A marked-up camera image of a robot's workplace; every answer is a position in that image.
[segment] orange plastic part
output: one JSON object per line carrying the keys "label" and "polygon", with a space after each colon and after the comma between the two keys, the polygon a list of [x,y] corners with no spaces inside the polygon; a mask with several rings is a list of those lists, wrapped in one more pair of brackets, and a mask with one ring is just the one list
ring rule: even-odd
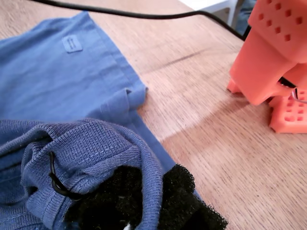
{"label": "orange plastic part", "polygon": [[241,90],[252,104],[288,96],[284,76],[301,89],[307,69],[307,0],[257,0],[251,30],[230,69],[229,89]]}
{"label": "orange plastic part", "polygon": [[232,92],[232,93],[236,93],[236,92],[241,92],[241,90],[239,89],[239,87],[234,83],[234,81],[232,79],[230,79],[228,85],[227,85],[227,89]]}
{"label": "orange plastic part", "polygon": [[[307,90],[298,92],[299,99],[307,100]],[[274,97],[269,103],[273,108],[270,127],[277,133],[307,133],[307,104],[292,97]]]}

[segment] small tag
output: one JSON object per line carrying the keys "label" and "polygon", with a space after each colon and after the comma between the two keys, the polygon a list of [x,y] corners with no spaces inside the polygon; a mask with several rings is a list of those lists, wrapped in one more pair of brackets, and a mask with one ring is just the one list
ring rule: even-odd
{"label": "small tag", "polygon": [[73,53],[73,52],[83,50],[76,35],[69,35],[69,36],[62,38],[62,42],[63,42],[64,48],[66,49],[67,53]]}

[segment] wood grain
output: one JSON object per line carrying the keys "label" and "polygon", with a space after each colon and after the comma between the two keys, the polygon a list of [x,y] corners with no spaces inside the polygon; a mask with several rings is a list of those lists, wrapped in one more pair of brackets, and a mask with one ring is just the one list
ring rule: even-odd
{"label": "wood grain", "polygon": [[[177,0],[75,0],[143,13],[187,11]],[[0,0],[0,38],[75,15]],[[228,230],[307,229],[306,135],[268,128],[270,108],[226,90],[242,42],[202,16],[151,21],[91,13],[150,88],[139,112],[175,161],[195,176]]]}

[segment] blue t-shirt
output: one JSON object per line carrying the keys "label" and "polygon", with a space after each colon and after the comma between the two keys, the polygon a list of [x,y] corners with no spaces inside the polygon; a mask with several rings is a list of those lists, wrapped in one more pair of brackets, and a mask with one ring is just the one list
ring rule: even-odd
{"label": "blue t-shirt", "polygon": [[[70,203],[50,187],[51,150],[59,159],[61,180],[80,193],[119,165],[142,168],[147,199],[139,229],[154,229],[161,176],[175,163],[137,114],[146,87],[105,32],[82,12],[45,20],[0,41],[0,50],[0,229],[61,228]],[[102,163],[111,169],[101,168]],[[93,174],[84,178],[83,173]],[[146,190],[153,182],[155,189]],[[35,187],[38,192],[28,199]]]}

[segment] black cable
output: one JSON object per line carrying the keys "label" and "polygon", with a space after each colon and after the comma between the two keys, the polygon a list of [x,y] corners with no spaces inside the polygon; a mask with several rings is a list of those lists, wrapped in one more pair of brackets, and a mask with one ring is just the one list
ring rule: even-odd
{"label": "black cable", "polygon": [[106,13],[106,14],[112,14],[112,15],[124,16],[124,17],[130,17],[130,18],[152,19],[152,20],[168,20],[168,19],[185,18],[185,17],[194,16],[194,15],[203,15],[219,23],[222,27],[224,27],[226,30],[231,32],[234,36],[240,38],[241,40],[244,40],[241,34],[239,34],[237,31],[231,28],[222,19],[206,11],[190,11],[190,12],[178,13],[178,14],[157,15],[157,14],[143,14],[143,13],[119,11],[119,10],[114,10],[114,9],[78,5],[78,4],[60,2],[60,1],[54,1],[54,0],[30,0],[30,1],[35,1],[35,2],[46,4],[46,5],[50,5],[50,6],[56,6],[56,7],[72,9],[72,10],[90,11],[90,12]]}
{"label": "black cable", "polygon": [[69,197],[71,200],[73,201],[78,201],[80,199],[83,198],[82,194],[79,193],[74,193],[69,191],[63,184],[62,182],[57,178],[56,176],[56,170],[54,167],[54,153],[50,152],[50,170],[51,173],[49,173],[49,176],[51,177],[51,181],[52,181],[52,188],[59,194],[63,195],[63,196],[67,196]]}
{"label": "black cable", "polygon": [[250,27],[250,25],[248,25],[247,28],[246,28],[246,30],[245,30],[245,32],[244,32],[244,34],[243,34],[243,39],[244,39],[244,41],[245,41],[246,38],[248,37],[248,34],[249,34],[250,30],[251,30],[251,27]]}

